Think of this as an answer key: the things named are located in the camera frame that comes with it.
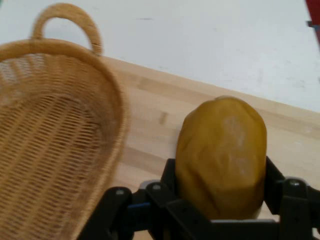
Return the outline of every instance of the screw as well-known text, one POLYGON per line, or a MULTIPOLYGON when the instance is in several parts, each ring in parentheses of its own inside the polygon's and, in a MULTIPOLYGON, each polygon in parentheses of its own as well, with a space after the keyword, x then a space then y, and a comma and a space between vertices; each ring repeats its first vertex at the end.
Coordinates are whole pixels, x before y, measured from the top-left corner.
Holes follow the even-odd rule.
POLYGON ((116 195, 123 195, 125 194, 125 191, 123 191, 122 189, 119 189, 115 192, 116 195))
POLYGON ((160 190, 161 186, 159 184, 155 184, 155 185, 152 186, 152 189, 153 190, 160 190))
POLYGON ((290 185, 297 187, 300 185, 300 182, 298 180, 292 179, 292 180, 290 180, 290 185))

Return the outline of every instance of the white wall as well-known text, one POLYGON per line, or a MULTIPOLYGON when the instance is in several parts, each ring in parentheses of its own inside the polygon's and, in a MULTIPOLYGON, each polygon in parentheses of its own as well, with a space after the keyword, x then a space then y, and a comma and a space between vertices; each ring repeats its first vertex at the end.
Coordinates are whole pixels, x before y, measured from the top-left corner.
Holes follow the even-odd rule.
MULTIPOLYGON (((56 0, 3 0, 0 44, 56 0)), ((65 0, 99 26, 106 56, 320 112, 320 51, 303 0, 65 0)), ((86 47, 68 21, 48 38, 86 47)))

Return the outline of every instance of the basket handle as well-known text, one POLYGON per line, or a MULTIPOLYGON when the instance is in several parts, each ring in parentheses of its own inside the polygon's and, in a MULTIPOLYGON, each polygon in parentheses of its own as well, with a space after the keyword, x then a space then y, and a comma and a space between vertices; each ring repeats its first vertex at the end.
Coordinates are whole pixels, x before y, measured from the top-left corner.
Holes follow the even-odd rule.
POLYGON ((57 3, 44 10, 35 21, 31 38, 41 39, 44 24, 52 18, 68 19, 77 24, 90 39, 93 52, 102 54, 102 43, 96 24, 84 10, 69 3, 57 3))

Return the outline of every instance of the wood grain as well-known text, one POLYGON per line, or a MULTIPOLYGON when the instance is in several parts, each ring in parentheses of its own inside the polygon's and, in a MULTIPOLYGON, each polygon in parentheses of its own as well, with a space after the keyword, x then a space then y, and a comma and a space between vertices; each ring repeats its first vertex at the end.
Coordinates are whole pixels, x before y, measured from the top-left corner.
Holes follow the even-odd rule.
MULTIPOLYGON (((120 60, 105 58, 123 81, 131 102, 131 129, 113 186, 136 191, 141 182, 159 179, 167 158, 175 157, 185 116, 221 95, 253 106, 267 126, 267 154, 285 176, 305 179, 320 189, 320 113, 243 94, 120 60)), ((277 219, 263 205, 259 218, 277 219)), ((135 239, 151 239, 146 232, 135 239)))

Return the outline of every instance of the wicker basket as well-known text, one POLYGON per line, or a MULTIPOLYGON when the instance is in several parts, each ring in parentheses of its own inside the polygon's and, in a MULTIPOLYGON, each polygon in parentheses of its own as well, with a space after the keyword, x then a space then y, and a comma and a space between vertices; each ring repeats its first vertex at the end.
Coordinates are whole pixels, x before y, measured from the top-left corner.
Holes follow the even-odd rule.
POLYGON ((91 18, 47 8, 31 39, 0 46, 0 239, 76 239, 108 188, 127 135, 123 87, 103 63, 91 18), (43 38, 65 18, 92 49, 43 38))

